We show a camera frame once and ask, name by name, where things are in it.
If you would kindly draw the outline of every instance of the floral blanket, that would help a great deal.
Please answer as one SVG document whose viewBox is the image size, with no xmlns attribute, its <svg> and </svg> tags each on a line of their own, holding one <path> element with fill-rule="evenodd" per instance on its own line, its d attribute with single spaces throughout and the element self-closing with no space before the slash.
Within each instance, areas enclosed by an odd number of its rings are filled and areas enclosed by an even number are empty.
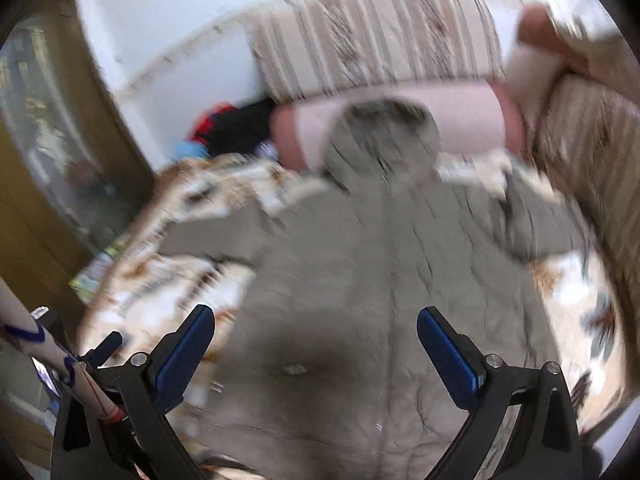
<svg viewBox="0 0 640 480">
<path fill-rule="evenodd" d="M 442 180 L 483 186 L 498 197 L 504 196 L 504 174 L 518 171 L 547 200 L 564 200 L 546 177 L 501 150 L 469 158 L 441 154 L 437 168 Z M 160 177 L 156 198 L 140 215 L 126 247 L 102 279 L 81 325 L 79 351 L 94 348 L 117 330 L 124 345 L 111 365 L 123 363 L 135 352 L 149 352 L 196 304 L 213 309 L 215 336 L 185 392 L 185 402 L 168 415 L 191 452 L 204 450 L 197 444 L 198 433 L 207 420 L 207 395 L 219 388 L 215 363 L 232 335 L 235 311 L 254 273 L 239 264 L 161 256 L 157 251 L 166 227 L 171 222 L 226 216 L 253 197 L 275 214 L 325 186 L 318 176 L 301 176 L 269 160 L 228 155 L 183 161 Z M 556 339 L 578 427 L 588 431 L 626 394 L 618 302 L 595 250 L 547 258 L 530 268 Z M 238 474 L 217 470 L 224 478 Z"/>
</svg>

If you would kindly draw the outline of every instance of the metal screw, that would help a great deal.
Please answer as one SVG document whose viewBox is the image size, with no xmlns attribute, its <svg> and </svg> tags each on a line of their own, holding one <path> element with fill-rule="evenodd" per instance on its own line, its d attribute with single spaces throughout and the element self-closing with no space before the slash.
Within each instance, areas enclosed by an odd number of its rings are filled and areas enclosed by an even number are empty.
<svg viewBox="0 0 640 480">
<path fill-rule="evenodd" d="M 496 354 L 489 354 L 486 357 L 486 363 L 491 368 L 500 368 L 502 366 L 503 362 L 504 361 L 502 360 L 502 358 L 499 355 L 496 355 Z"/>
<path fill-rule="evenodd" d="M 561 372 L 560 365 L 555 361 L 549 361 L 546 364 L 546 371 L 553 375 L 558 375 Z"/>
<path fill-rule="evenodd" d="M 138 352 L 131 356 L 131 364 L 134 366 L 140 366 L 146 363 L 146 354 L 144 352 Z"/>
</svg>

